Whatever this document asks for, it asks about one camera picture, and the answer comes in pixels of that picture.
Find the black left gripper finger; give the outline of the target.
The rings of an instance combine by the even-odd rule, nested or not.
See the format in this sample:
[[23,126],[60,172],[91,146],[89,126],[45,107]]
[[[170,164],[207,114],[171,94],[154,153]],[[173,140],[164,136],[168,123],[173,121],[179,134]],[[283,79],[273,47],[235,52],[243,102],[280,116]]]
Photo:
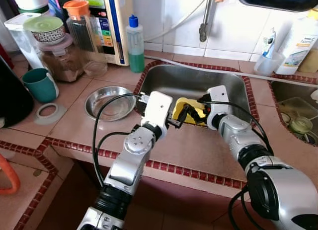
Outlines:
[[185,123],[186,118],[189,116],[189,112],[192,107],[189,104],[183,104],[181,106],[176,106],[176,109],[176,127],[181,127]]

